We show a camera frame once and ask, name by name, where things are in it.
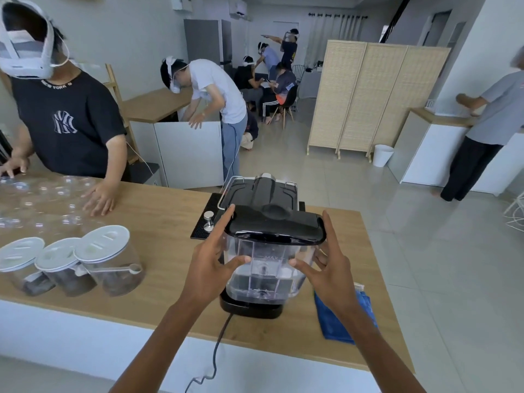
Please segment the person's right hand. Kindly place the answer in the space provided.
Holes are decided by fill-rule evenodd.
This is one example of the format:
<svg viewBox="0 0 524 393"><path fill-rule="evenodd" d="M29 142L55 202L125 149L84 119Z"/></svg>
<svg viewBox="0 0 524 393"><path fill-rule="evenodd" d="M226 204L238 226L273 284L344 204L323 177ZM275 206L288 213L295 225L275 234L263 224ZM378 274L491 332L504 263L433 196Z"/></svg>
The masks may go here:
<svg viewBox="0 0 524 393"><path fill-rule="evenodd" d="M351 265L337 239L327 210L322 213L325 242L315 250L313 261L319 267L318 277L311 282L322 302L342 321L359 309Z"/></svg>

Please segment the person's left hand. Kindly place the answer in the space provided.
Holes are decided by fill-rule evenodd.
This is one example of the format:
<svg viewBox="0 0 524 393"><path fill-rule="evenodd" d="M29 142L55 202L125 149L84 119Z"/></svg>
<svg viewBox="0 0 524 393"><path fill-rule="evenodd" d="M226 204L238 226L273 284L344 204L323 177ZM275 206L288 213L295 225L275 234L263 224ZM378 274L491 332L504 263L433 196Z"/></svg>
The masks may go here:
<svg viewBox="0 0 524 393"><path fill-rule="evenodd" d="M180 299L190 308L202 312L224 290L223 266L219 258L227 244L224 230L234 215L235 205L230 205L205 241L198 244L189 265L189 270Z"/></svg>

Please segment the clear water tank black lid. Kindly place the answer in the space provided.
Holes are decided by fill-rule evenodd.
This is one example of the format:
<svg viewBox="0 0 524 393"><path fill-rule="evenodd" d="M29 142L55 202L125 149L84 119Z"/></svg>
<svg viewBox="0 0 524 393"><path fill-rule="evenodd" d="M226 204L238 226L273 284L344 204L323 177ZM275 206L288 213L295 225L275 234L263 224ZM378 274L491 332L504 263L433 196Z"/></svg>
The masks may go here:
<svg viewBox="0 0 524 393"><path fill-rule="evenodd" d="M249 305L284 305L301 289L305 275L292 259L312 264L316 247L326 240L323 219L316 213L279 205L236 205L224 229L224 263L247 256L226 284L227 296Z"/></svg>

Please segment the person's right forearm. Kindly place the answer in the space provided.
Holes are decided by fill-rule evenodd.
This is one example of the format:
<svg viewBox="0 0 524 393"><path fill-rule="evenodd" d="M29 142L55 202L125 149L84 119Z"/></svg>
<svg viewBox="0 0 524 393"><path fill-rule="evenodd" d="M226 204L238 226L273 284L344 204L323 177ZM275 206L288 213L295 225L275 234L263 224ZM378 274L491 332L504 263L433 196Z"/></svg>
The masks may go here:
<svg viewBox="0 0 524 393"><path fill-rule="evenodd" d="M381 393L427 393L358 302L332 305L331 310L354 340Z"/></svg>

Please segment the person's left forearm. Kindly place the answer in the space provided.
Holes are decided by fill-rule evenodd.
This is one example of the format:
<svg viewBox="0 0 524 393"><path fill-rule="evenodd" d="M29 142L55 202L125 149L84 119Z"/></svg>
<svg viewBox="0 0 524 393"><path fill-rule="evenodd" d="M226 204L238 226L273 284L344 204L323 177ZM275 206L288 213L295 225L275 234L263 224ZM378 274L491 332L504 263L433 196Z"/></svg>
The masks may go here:
<svg viewBox="0 0 524 393"><path fill-rule="evenodd" d="M158 393L176 353L214 297L183 294L108 393Z"/></svg>

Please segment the blue cloth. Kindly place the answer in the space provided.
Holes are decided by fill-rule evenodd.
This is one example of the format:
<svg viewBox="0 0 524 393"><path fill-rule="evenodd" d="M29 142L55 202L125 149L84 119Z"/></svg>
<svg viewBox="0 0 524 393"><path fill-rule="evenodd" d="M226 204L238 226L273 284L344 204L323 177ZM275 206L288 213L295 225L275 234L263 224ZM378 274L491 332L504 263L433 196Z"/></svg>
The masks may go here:
<svg viewBox="0 0 524 393"><path fill-rule="evenodd" d="M374 315L370 297L365 292L363 284L354 283L356 296L361 308L370 317L374 326L377 328L376 317ZM355 345L355 341L345 329L337 316L322 302L316 291L313 292L314 303L317 309L318 322L325 339Z"/></svg>

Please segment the black espresso machine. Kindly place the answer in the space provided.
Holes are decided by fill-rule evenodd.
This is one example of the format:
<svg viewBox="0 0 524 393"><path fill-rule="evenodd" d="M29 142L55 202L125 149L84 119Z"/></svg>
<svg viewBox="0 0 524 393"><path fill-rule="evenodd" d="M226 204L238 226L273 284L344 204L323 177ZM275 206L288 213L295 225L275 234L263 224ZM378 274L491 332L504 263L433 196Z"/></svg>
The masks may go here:
<svg viewBox="0 0 524 393"><path fill-rule="evenodd" d="M271 204L291 210L305 211L305 208L299 205L297 185L293 182L279 181L268 173L254 178L231 178L225 193L219 200L218 216L222 216L232 204L235 206ZM221 264L225 264L223 255L219 258ZM219 303L222 310L232 315L269 320L278 318L285 305L249 305L236 302L227 296L225 288L219 296Z"/></svg>

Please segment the white plastic scoop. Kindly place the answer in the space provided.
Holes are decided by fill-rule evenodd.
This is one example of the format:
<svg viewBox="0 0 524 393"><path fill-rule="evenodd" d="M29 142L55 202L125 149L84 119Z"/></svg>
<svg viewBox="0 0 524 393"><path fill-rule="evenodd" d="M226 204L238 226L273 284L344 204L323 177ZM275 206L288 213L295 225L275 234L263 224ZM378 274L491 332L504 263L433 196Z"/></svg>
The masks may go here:
<svg viewBox="0 0 524 393"><path fill-rule="evenodd" d="M93 270L87 269L84 265L77 265L71 268L75 275L80 277L86 274L93 274L93 273L110 273L110 272L128 272L131 275L137 275L142 273L143 268L140 264L129 264L127 266L122 267L112 267L112 268L96 268Z"/></svg>

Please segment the white cabinet wooden top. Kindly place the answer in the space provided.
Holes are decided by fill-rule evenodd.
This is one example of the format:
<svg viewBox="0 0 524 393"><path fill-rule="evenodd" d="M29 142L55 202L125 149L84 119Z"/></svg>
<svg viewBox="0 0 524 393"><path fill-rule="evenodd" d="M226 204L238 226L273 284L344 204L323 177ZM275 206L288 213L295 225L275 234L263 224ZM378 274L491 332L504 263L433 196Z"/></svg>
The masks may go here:
<svg viewBox="0 0 524 393"><path fill-rule="evenodd" d="M130 123L137 152L160 167L163 186L195 189L222 186L222 135L219 113L195 129L187 122L167 122L182 117L190 104L192 88L178 94L166 88L125 100L121 110Z"/></svg>
<svg viewBox="0 0 524 393"><path fill-rule="evenodd" d="M399 183L443 187L449 166L474 117L439 116L412 108L388 167ZM524 168L524 129L487 166L472 191L499 196Z"/></svg>

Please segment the clear jar white lid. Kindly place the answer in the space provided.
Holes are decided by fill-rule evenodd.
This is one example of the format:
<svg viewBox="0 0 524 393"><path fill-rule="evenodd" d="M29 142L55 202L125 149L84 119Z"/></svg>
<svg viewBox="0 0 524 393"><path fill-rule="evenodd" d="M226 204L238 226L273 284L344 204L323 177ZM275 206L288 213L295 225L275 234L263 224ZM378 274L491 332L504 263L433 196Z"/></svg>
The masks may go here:
<svg viewBox="0 0 524 393"><path fill-rule="evenodd" d="M130 242L130 232L121 225L107 225L87 233L75 246L74 255L90 270L129 264L142 266L142 273L137 275L128 272L90 274L97 285L111 297L127 295L136 289L146 276L145 267Z"/></svg>
<svg viewBox="0 0 524 393"><path fill-rule="evenodd" d="M47 245L35 259L35 266L63 291L66 297L78 297L96 287L95 280L75 257L78 237L69 237Z"/></svg>
<svg viewBox="0 0 524 393"><path fill-rule="evenodd" d="M56 286L35 266L35 260L44 247L42 238L28 237L15 240L0 248L0 273L15 288L30 297L42 295Z"/></svg>

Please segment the white waste bin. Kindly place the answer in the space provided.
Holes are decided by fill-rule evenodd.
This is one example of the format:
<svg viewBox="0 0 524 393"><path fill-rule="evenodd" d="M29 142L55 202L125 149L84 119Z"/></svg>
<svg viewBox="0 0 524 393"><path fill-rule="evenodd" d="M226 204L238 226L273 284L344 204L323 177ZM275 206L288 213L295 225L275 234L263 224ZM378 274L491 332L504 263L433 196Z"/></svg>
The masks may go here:
<svg viewBox="0 0 524 393"><path fill-rule="evenodd" d="M374 146L372 165L383 168L394 154L394 148L389 145L377 144Z"/></svg>

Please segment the black chair wooden legs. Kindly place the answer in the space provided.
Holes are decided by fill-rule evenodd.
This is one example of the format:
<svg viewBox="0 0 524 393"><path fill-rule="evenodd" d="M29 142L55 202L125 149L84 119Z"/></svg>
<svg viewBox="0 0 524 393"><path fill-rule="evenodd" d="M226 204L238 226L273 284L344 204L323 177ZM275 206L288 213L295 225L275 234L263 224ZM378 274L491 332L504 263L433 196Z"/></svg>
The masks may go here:
<svg viewBox="0 0 524 393"><path fill-rule="evenodd" d="M291 120L294 121L294 114L292 109L296 105L297 92L298 86L295 85L289 90L285 102L282 105L279 105L278 108L272 114L272 121L276 121L277 115L281 117L283 130L285 130L287 116L290 116Z"/></svg>

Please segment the woven folding screen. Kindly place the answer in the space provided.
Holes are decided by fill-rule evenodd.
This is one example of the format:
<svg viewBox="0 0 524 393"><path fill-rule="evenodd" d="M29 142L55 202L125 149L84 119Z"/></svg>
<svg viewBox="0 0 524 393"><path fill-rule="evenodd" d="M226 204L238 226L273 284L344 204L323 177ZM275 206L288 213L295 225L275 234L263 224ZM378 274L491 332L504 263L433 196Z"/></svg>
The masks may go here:
<svg viewBox="0 0 524 393"><path fill-rule="evenodd" d="M328 40L306 154L393 146L412 108L424 107L448 47Z"/></svg>

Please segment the white headset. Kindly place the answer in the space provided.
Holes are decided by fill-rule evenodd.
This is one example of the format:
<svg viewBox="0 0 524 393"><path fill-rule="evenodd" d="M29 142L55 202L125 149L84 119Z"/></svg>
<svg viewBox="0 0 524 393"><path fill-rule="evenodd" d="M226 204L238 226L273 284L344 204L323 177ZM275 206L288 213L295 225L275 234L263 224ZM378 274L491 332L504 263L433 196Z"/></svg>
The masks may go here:
<svg viewBox="0 0 524 393"><path fill-rule="evenodd" d="M173 56L167 56L161 65L161 77L164 85L173 93L178 94L181 92L181 85L174 77L174 66L182 64L185 67L186 64L183 59L176 59Z"/></svg>
<svg viewBox="0 0 524 393"><path fill-rule="evenodd" d="M29 0L0 3L0 70L19 79L53 74L55 32L46 13Z"/></svg>

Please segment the group of clear cups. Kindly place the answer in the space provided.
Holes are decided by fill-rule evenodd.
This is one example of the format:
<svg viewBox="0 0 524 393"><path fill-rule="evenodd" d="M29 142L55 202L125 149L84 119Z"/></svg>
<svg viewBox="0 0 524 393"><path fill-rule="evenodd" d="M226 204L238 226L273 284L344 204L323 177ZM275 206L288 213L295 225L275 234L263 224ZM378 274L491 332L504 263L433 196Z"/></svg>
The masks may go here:
<svg viewBox="0 0 524 393"><path fill-rule="evenodd" d="M50 244L105 226L84 209L88 198L83 195L95 184L94 178L60 175L1 177L0 246L29 237Z"/></svg>

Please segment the wooden ladder shelf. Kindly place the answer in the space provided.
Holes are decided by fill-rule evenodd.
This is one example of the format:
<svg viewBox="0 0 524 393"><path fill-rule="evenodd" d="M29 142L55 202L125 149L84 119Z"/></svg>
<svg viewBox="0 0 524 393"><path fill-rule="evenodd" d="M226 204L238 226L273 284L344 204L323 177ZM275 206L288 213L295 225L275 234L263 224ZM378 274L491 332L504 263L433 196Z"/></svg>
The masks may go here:
<svg viewBox="0 0 524 393"><path fill-rule="evenodd" d="M124 124L124 128L126 129L126 142L128 146L127 161L129 165L133 165L137 162L140 162L141 157L136 149L135 137L134 137L130 122L124 113L123 100L121 98L121 91L117 83L117 80L115 78L113 68L108 63L105 64L105 68L108 73L108 80L104 82L104 85L112 92L112 95L114 96L114 99L119 107L119 111L120 111L121 118Z"/></svg>

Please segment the grey refrigerator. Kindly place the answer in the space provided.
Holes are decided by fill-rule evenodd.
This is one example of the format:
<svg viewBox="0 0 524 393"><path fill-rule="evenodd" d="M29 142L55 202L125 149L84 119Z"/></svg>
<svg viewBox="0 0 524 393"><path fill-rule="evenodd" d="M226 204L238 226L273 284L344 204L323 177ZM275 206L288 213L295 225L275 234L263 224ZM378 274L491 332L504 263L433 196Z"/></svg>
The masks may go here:
<svg viewBox="0 0 524 393"><path fill-rule="evenodd" d="M208 59L234 75L232 26L228 20L184 19L189 61Z"/></svg>

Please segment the white curtains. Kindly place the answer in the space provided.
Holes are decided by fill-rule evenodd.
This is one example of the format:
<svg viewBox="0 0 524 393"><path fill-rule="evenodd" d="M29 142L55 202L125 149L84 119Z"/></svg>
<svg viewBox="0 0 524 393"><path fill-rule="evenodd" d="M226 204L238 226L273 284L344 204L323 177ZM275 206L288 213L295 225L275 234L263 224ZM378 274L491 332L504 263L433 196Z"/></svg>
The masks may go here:
<svg viewBox="0 0 524 393"><path fill-rule="evenodd" d="M305 66L313 68L324 60L329 40L360 41L368 16L348 13L309 13L311 28Z"/></svg>

